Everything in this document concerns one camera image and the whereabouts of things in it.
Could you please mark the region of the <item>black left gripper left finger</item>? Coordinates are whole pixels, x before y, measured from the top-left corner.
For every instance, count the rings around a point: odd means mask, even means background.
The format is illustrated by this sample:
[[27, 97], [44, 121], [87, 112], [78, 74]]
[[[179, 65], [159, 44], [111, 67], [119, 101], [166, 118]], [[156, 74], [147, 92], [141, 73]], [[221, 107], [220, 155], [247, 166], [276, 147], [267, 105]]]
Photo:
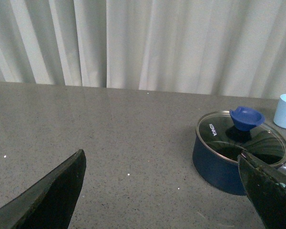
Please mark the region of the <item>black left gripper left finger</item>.
[[82, 149], [0, 208], [0, 229], [66, 229], [86, 170]]

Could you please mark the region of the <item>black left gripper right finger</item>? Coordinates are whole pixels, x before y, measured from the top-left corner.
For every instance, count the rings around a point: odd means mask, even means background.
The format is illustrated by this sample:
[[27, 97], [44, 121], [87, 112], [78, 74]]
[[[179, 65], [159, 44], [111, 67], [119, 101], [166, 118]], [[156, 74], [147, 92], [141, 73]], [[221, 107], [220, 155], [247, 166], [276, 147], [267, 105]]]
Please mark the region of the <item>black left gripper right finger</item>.
[[247, 152], [238, 156], [238, 170], [264, 227], [286, 229], [286, 175]]

